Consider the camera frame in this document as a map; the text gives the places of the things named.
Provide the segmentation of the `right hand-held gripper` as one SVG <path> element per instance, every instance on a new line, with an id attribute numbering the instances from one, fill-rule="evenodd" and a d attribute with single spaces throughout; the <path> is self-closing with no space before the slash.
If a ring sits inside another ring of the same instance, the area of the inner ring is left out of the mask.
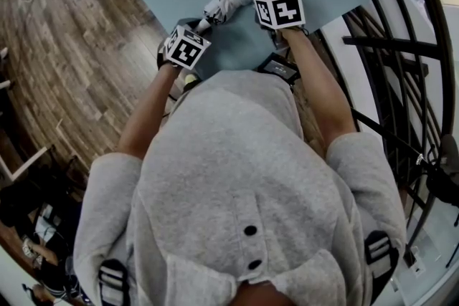
<path id="1" fill-rule="evenodd" d="M 302 28 L 306 24 L 302 0 L 253 0 L 258 23 L 275 47 L 284 47 L 281 29 Z"/>

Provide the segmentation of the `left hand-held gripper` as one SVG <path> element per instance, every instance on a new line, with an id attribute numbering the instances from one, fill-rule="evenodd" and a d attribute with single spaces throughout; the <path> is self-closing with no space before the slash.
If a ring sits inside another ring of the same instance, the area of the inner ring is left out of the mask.
<path id="1" fill-rule="evenodd" d="M 178 24 L 158 47 L 158 68 L 164 64 L 171 64 L 173 67 L 192 70 L 211 44 L 188 26 Z"/>

